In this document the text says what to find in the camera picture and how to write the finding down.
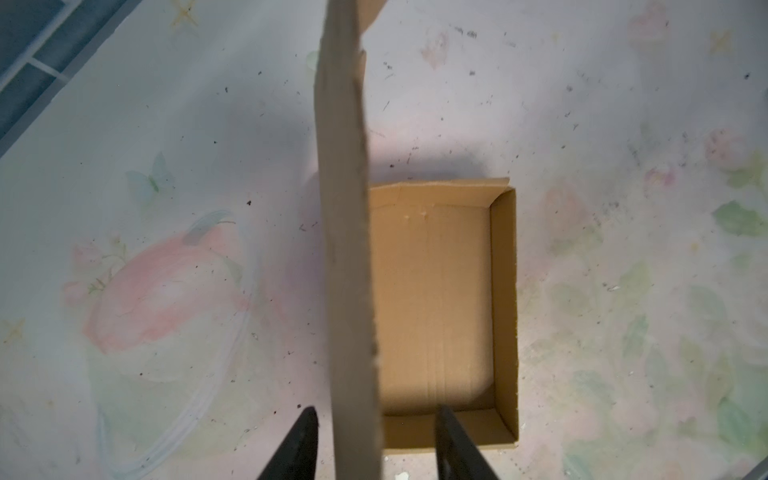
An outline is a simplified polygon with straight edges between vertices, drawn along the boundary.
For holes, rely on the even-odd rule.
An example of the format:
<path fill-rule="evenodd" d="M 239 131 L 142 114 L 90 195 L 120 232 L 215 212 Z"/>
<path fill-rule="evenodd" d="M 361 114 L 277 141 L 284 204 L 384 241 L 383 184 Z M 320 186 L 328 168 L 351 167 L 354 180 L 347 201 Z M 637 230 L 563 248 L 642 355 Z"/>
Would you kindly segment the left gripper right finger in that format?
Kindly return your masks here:
<path fill-rule="evenodd" d="M 498 480 L 446 405 L 438 408 L 435 417 L 435 454 L 440 480 Z"/>

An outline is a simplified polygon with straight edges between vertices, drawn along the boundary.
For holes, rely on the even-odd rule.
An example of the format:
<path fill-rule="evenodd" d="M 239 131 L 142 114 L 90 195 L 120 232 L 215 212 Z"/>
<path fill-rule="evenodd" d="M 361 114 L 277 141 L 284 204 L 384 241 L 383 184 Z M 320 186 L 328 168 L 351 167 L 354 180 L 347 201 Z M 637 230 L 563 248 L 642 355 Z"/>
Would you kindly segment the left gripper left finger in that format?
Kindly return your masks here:
<path fill-rule="evenodd" d="M 306 407 L 266 464 L 258 480 L 314 480 L 319 421 L 314 406 Z"/>

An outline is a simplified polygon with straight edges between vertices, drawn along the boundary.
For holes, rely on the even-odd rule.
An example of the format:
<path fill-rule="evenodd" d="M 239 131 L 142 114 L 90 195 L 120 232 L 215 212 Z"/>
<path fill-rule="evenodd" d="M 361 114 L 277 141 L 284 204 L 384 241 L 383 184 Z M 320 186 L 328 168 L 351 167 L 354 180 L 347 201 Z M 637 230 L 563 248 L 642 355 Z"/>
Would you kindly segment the brown cardboard paper box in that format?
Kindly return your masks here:
<path fill-rule="evenodd" d="M 519 442 L 516 193 L 505 178 L 373 184 L 361 33 L 331 1 L 314 85 L 335 473 L 435 455 L 448 406 L 483 456 Z"/>

